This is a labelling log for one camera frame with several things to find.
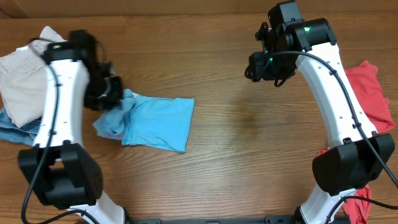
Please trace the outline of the light blue t-shirt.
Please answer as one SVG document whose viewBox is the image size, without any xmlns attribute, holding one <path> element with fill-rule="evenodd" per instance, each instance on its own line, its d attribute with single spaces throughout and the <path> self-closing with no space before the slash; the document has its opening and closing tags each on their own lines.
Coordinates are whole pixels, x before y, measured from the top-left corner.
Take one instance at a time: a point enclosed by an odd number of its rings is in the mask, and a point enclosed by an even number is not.
<svg viewBox="0 0 398 224">
<path fill-rule="evenodd" d="M 98 136 L 184 153 L 190 134 L 195 100 L 159 98 L 123 91 L 121 104 L 104 112 L 94 123 Z"/>
</svg>

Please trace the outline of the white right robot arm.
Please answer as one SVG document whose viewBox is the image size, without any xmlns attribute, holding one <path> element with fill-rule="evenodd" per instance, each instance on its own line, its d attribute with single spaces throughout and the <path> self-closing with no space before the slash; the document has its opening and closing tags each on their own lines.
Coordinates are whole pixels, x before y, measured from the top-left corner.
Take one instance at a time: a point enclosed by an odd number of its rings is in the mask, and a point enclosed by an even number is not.
<svg viewBox="0 0 398 224">
<path fill-rule="evenodd" d="M 345 74 L 336 36 L 324 18 L 305 20 L 295 1 L 276 4 L 255 34 L 263 50 L 249 57 L 245 77 L 283 85 L 295 72 L 306 79 L 322 114 L 328 150 L 315 157 L 316 181 L 292 215 L 268 215 L 266 223 L 348 223 L 337 211 L 357 191 L 388 171 L 395 149 L 365 115 Z"/>
</svg>

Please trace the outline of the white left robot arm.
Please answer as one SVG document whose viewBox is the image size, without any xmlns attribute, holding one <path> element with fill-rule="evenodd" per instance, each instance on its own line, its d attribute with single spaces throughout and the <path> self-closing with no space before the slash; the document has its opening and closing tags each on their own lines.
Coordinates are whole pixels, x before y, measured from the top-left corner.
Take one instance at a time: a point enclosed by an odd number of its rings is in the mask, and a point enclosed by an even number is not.
<svg viewBox="0 0 398 224">
<path fill-rule="evenodd" d="M 47 92 L 39 132 L 18 165 L 29 183 L 26 197 L 75 214 L 87 223 L 130 223 L 125 208 L 103 189 L 100 165 L 83 147 L 84 108 L 110 110 L 123 98 L 121 79 L 110 61 L 99 61 L 100 43 L 85 30 L 70 32 L 64 42 L 48 41 L 39 53 L 47 75 Z"/>
</svg>

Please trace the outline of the beige folded trousers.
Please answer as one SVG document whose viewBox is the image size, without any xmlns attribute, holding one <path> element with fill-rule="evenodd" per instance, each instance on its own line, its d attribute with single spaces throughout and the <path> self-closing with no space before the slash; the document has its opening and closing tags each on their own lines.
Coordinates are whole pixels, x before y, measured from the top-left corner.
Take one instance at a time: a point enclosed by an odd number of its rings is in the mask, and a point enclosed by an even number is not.
<svg viewBox="0 0 398 224">
<path fill-rule="evenodd" d="M 1 57 L 1 96 L 8 116 L 17 127 L 41 117 L 47 91 L 45 64 L 34 52 L 42 53 L 48 40 L 64 39 L 51 27 L 42 30 L 42 40 Z"/>
</svg>

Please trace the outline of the red t-shirt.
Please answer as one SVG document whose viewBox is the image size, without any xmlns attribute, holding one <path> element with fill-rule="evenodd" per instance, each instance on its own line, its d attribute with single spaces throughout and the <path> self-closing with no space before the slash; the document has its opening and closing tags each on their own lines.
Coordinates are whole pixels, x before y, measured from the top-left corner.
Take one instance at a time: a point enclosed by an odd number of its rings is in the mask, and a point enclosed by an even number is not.
<svg viewBox="0 0 398 224">
<path fill-rule="evenodd" d="M 379 133 L 392 130 L 396 124 L 389 111 L 389 100 L 383 94 L 377 80 L 378 68 L 367 60 L 357 67 L 347 68 L 345 73 L 366 116 Z M 350 199 L 343 204 L 351 224 L 367 224 L 371 204 Z"/>
</svg>

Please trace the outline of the folded blue jeans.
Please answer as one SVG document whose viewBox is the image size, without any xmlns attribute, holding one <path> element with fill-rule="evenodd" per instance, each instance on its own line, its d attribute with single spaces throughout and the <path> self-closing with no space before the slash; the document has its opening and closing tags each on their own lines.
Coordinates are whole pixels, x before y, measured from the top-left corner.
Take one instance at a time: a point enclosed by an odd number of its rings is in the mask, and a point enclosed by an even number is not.
<svg viewBox="0 0 398 224">
<path fill-rule="evenodd" d="M 38 118 L 18 128 L 8 116 L 6 109 L 2 108 L 1 140 L 33 146 L 35 137 L 39 132 L 40 122 L 41 118 Z"/>
</svg>

